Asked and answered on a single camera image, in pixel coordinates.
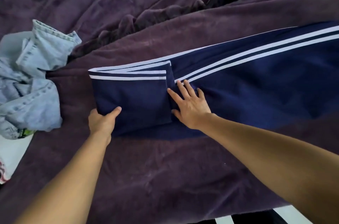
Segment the person's left hand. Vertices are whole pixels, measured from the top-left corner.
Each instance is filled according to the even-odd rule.
[[[97,109],[91,110],[88,117],[91,136],[100,136],[107,139],[107,144],[111,141],[111,133],[114,129],[115,118],[120,114],[121,107],[115,108],[111,113],[102,116]]]

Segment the bed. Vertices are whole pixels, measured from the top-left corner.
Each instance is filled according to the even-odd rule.
[[[1,36],[31,19],[85,43],[47,77],[63,125],[37,132],[0,191],[11,223],[72,158],[95,107],[88,69],[153,59],[273,29],[339,20],[339,0],[0,0]],[[275,130],[339,153],[339,113]],[[107,148],[88,223],[195,223],[288,203],[208,137],[175,141],[115,138]]]

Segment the navy blue pants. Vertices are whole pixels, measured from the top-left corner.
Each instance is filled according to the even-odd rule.
[[[187,79],[213,113],[274,129],[339,109],[339,25],[274,30],[153,60],[89,70],[100,114],[122,107],[113,136],[197,137],[167,94]]]

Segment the person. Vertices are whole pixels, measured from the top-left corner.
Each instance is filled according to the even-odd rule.
[[[184,85],[178,82],[183,99],[168,89],[180,109],[173,114],[182,123],[220,143],[314,224],[339,223],[339,155],[289,136],[222,119],[211,113],[201,89],[197,96],[187,80]],[[88,139],[15,224],[87,221],[105,149],[120,112],[120,107],[106,116],[91,111]]]

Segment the hand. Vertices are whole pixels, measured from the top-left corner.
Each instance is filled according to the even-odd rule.
[[[88,117],[91,136],[98,135],[107,139],[107,144],[111,141],[111,133],[114,129],[115,118],[120,114],[121,107],[115,108],[111,113],[102,116],[96,109],[91,110]]]
[[[211,113],[211,110],[205,100],[204,93],[198,88],[199,97],[195,94],[187,80],[184,80],[185,87],[181,81],[177,82],[179,90],[184,97],[184,100],[173,90],[167,89],[169,95],[179,106],[180,111],[172,110],[172,113],[187,127],[191,129],[199,129],[199,123],[203,116]]]

